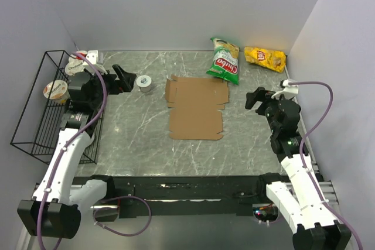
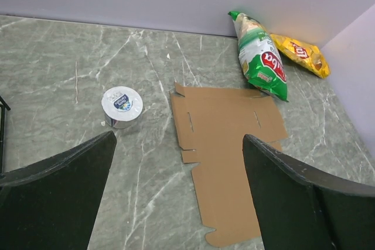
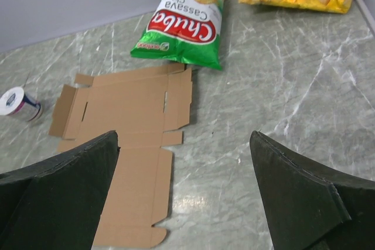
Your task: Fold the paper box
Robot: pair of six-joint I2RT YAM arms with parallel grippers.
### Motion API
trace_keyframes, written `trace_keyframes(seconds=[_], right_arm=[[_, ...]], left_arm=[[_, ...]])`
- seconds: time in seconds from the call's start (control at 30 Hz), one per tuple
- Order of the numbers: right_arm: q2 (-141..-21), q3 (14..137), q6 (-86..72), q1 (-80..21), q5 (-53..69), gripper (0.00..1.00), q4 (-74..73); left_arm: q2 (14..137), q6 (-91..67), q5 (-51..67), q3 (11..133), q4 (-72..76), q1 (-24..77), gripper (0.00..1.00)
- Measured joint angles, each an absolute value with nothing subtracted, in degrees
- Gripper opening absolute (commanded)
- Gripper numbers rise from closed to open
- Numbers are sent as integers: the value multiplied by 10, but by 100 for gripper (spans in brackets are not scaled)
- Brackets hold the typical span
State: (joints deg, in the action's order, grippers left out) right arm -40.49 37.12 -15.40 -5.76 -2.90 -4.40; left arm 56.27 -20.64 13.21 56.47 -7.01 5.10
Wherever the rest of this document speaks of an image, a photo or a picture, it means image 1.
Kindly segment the brown cardboard box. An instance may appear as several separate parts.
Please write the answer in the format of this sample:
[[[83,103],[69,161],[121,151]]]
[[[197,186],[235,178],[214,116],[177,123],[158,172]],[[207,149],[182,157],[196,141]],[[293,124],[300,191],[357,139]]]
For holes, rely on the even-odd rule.
[[[165,99],[169,136],[178,140],[217,141],[223,137],[222,110],[229,102],[229,87],[219,78],[167,79]]]

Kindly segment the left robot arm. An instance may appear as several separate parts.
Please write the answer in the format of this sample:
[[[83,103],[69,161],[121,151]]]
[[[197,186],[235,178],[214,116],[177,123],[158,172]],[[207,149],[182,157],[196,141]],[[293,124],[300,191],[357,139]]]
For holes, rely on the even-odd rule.
[[[82,214],[100,201],[115,200],[114,179],[91,176],[77,190],[73,179],[84,151],[94,142],[95,129],[109,95],[129,93],[136,74],[113,65],[114,73],[97,77],[88,71],[70,77],[56,149],[47,172],[30,200],[21,200],[17,213],[31,236],[71,239]]]

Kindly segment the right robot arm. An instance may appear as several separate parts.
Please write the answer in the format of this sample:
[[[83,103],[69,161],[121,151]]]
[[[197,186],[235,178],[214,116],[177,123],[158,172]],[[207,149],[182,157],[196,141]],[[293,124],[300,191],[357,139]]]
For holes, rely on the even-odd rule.
[[[315,176],[312,160],[298,131],[301,107],[293,101],[297,86],[274,92],[258,87],[246,95],[246,109],[256,102],[258,115],[267,119],[270,144],[292,188],[277,173],[261,175],[257,198],[272,202],[288,222],[294,249],[345,249],[352,237],[349,227],[328,206]]]

